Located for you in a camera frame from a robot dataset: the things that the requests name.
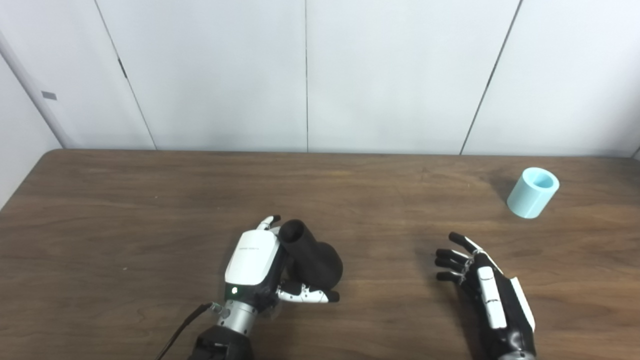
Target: white wall panel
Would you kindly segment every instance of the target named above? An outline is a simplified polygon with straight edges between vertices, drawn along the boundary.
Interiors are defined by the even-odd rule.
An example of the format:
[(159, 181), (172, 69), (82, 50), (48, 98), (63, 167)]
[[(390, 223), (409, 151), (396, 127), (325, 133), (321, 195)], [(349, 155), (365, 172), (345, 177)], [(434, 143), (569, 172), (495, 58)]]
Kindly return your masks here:
[(517, 4), (307, 0), (310, 151), (459, 153)]
[(159, 149), (307, 150), (303, 0), (98, 4)]
[(0, 56), (0, 209), (42, 154), (60, 144)]
[(464, 154), (631, 156), (640, 2), (525, 0)]
[(0, 0), (0, 32), (66, 146), (154, 148), (93, 1)]

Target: white robotic hand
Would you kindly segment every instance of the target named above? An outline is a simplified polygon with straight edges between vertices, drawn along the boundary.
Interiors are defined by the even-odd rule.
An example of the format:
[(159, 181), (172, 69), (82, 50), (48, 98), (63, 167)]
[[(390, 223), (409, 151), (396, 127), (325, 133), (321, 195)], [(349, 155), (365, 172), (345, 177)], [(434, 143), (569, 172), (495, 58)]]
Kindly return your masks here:
[(508, 279), (476, 243), (458, 233), (449, 239), (470, 256), (438, 249), (435, 264), (452, 271), (438, 272), (440, 281), (452, 281), (472, 299), (480, 320), (481, 342), (491, 359), (533, 360), (535, 322), (516, 277)]

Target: light blue cup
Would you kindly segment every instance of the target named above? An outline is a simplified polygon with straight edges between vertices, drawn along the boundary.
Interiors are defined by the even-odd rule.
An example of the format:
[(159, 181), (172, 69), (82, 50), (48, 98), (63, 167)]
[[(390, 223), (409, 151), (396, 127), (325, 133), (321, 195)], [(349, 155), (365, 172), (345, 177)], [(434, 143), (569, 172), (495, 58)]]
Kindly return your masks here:
[(560, 181), (554, 174), (530, 167), (522, 172), (507, 198), (507, 205), (519, 217), (537, 218), (559, 187)]

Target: wire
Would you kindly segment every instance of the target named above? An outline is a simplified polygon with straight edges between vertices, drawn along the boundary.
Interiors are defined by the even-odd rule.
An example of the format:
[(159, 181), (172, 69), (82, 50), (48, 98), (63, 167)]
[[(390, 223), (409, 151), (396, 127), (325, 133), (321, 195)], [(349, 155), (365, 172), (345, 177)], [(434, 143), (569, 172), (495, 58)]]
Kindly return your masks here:
[(210, 302), (208, 304), (201, 304), (189, 316), (187, 316), (187, 318), (184, 319), (184, 321), (182, 322), (182, 325), (180, 325), (180, 327), (173, 333), (173, 335), (169, 339), (169, 342), (167, 342), (166, 345), (163, 347), (162, 351), (160, 351), (160, 354), (156, 356), (156, 360), (162, 359), (162, 357), (166, 354), (166, 352), (169, 351), (169, 348), (171, 347), (171, 345), (173, 345), (173, 343), (178, 338), (178, 336), (180, 336), (180, 333), (184, 330), (184, 328), (186, 328), (193, 320), (195, 320), (195, 318), (197, 318), (202, 313), (207, 311), (207, 309), (209, 309), (210, 307), (214, 307), (216, 305), (217, 304), (215, 302)]

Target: black cylindrical object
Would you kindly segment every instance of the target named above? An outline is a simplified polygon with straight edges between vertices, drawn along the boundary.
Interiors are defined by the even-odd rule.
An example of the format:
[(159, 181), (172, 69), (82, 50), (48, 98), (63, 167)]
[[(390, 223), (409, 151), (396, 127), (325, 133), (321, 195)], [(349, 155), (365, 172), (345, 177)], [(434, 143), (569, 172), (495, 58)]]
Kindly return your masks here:
[(289, 276), (323, 290), (332, 289), (342, 277), (342, 260), (335, 249), (316, 241), (301, 220), (287, 221), (278, 238), (293, 258), (287, 267)]

